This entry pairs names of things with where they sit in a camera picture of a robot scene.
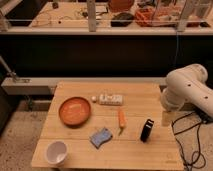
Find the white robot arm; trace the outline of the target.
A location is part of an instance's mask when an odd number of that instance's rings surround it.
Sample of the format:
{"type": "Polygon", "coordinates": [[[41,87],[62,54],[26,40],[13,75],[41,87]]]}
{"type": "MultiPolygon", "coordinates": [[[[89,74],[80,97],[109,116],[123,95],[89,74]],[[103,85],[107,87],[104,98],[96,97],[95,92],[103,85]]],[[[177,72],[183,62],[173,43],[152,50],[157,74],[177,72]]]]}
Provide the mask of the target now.
{"type": "Polygon", "coordinates": [[[208,72],[201,64],[191,64],[169,72],[160,100],[166,111],[180,110],[189,101],[207,116],[213,118],[213,89],[205,82],[208,72]]]}

